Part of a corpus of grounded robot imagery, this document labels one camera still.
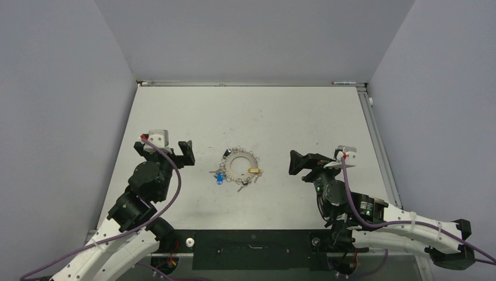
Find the aluminium rail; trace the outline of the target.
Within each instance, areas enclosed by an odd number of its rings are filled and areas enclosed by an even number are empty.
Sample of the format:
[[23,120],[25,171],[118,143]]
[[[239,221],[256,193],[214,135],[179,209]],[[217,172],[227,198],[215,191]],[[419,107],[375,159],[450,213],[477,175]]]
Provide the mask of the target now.
[[368,131],[371,136],[371,141],[373,143],[373,148],[378,160],[378,165],[380,168],[381,176],[383,178],[383,182],[385,184],[385,190],[387,192],[389,202],[391,204],[394,204],[396,207],[403,209],[403,204],[401,202],[397,185],[392,173],[390,161],[388,159],[387,152],[373,113],[373,100],[368,94],[367,83],[360,84],[357,87],[357,93],[364,113]]
[[355,86],[332,85],[332,81],[137,81],[141,87],[359,87],[365,88],[367,83]]

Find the pink white marker pen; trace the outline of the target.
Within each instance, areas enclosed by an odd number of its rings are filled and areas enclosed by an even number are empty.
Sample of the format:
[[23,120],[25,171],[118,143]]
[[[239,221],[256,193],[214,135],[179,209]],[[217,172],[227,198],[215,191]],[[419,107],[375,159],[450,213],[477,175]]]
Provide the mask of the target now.
[[339,86],[355,86],[358,85],[357,82],[350,82],[350,81],[333,81],[332,85],[339,85]]

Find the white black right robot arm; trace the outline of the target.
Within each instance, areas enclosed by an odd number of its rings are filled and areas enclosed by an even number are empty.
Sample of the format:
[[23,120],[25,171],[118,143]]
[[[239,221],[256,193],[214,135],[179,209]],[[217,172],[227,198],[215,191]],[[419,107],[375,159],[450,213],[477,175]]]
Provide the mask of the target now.
[[474,249],[466,243],[471,235],[469,221],[429,219],[380,198],[353,192],[347,170],[356,165],[356,148],[349,146],[338,146],[333,157],[290,151],[288,173],[296,176],[309,171],[301,179],[313,184],[318,211],[330,229],[328,235],[311,239],[318,257],[324,252],[346,255],[379,248],[424,256],[444,269],[466,270],[475,264]]

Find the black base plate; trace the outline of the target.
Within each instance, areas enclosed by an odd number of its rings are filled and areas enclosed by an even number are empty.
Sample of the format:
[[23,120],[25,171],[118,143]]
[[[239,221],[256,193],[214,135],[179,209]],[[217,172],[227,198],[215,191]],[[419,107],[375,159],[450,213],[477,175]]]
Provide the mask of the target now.
[[151,264],[166,273],[192,259],[193,270],[311,271],[357,268],[357,256],[367,248],[353,246],[344,229],[176,230],[167,246],[151,255]]

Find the aluminium right side rail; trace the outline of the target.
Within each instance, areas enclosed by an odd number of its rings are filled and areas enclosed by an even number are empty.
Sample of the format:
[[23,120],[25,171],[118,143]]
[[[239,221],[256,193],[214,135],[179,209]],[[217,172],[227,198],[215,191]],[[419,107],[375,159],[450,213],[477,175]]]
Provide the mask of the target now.
[[396,207],[403,209],[403,204],[401,202],[397,185],[392,173],[390,161],[388,159],[387,152],[373,113],[373,100],[368,94],[367,83],[360,84],[357,87],[357,93],[364,113],[368,131],[371,136],[371,141],[373,143],[373,148],[378,160],[378,165],[380,168],[381,176],[383,178],[383,182],[385,184],[385,190],[387,192],[389,202],[391,204],[394,204]]

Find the aluminium back rail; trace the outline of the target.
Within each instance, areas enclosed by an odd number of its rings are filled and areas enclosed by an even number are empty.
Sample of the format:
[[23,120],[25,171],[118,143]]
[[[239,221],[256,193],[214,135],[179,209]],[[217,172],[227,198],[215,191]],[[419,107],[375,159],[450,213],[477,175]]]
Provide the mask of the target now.
[[359,87],[365,88],[367,83],[355,86],[332,85],[332,81],[137,81],[141,87]]

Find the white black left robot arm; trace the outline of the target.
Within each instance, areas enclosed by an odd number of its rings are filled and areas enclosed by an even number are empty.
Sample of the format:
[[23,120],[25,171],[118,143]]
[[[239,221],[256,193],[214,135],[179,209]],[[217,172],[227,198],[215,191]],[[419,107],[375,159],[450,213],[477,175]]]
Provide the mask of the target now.
[[178,145],[181,155],[164,137],[151,133],[134,144],[144,162],[135,167],[95,234],[69,254],[71,260],[50,280],[116,280],[146,255],[173,247],[174,228],[155,204],[166,200],[172,176],[195,164],[192,141]]

